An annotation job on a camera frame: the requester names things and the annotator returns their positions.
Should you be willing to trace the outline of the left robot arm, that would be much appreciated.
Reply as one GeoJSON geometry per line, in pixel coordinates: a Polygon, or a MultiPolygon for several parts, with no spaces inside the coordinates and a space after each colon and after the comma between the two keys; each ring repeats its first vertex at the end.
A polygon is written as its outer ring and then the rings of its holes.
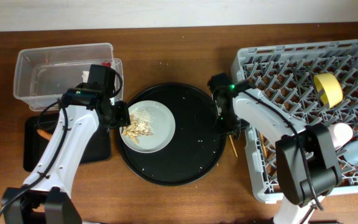
{"type": "Polygon", "coordinates": [[[71,201],[71,190],[84,151],[99,127],[130,123],[127,103],[111,100],[123,80],[114,69],[92,65],[88,79],[56,101],[59,117],[38,164],[22,187],[9,187],[1,200],[6,223],[83,223],[71,201]]]}

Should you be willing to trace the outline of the grey plate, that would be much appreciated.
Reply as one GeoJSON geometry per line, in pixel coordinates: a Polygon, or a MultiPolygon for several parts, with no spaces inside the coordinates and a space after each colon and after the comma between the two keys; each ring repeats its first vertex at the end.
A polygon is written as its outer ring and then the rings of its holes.
{"type": "Polygon", "coordinates": [[[151,127],[154,134],[152,136],[142,136],[139,143],[135,144],[129,138],[123,136],[119,129],[119,134],[124,144],[136,152],[153,153],[163,149],[172,140],[175,133],[175,118],[172,112],[162,103],[157,101],[145,100],[137,102],[129,107],[129,113],[137,108],[146,109],[151,115],[151,127]]]}

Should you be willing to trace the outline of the yellow bowl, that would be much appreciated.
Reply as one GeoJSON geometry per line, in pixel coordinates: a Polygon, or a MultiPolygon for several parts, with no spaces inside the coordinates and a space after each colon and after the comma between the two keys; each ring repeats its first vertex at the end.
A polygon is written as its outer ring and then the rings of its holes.
{"type": "Polygon", "coordinates": [[[324,105],[328,105],[328,108],[336,106],[343,100],[341,85],[332,73],[315,75],[313,81],[317,92],[323,92],[318,98],[324,105]]]}

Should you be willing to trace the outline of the carrot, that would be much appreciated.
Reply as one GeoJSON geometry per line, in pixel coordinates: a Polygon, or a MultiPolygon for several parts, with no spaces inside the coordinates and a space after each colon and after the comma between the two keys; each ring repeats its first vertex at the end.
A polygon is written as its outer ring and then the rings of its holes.
{"type": "Polygon", "coordinates": [[[43,129],[38,129],[37,133],[39,134],[39,136],[41,136],[42,138],[46,139],[46,140],[51,140],[52,138],[52,134],[44,131],[43,129]]]}

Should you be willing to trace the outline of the wooden chopstick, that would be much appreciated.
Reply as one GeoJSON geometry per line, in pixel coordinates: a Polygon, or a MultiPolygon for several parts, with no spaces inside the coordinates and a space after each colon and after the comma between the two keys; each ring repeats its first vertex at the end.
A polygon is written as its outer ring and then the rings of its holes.
{"type": "Polygon", "coordinates": [[[237,150],[236,150],[236,147],[235,147],[235,144],[234,144],[232,136],[229,135],[228,138],[229,138],[229,141],[231,143],[232,150],[233,150],[233,153],[234,153],[235,157],[238,157],[237,150]]]}
{"type": "Polygon", "coordinates": [[[262,146],[262,154],[263,154],[263,157],[264,159],[267,159],[268,158],[268,150],[265,146],[265,141],[264,141],[264,136],[262,133],[259,133],[259,139],[260,139],[260,143],[261,143],[261,146],[262,146]]]}

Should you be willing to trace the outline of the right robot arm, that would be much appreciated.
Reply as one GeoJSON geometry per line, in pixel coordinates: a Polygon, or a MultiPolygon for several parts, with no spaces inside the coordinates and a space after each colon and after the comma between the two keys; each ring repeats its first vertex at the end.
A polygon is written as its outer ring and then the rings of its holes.
{"type": "Polygon", "coordinates": [[[322,199],[342,182],[329,129],[292,117],[247,80],[233,83],[220,73],[211,77],[208,88],[224,133],[237,134],[246,121],[275,148],[283,200],[273,223],[308,223],[323,208],[322,199]]]}

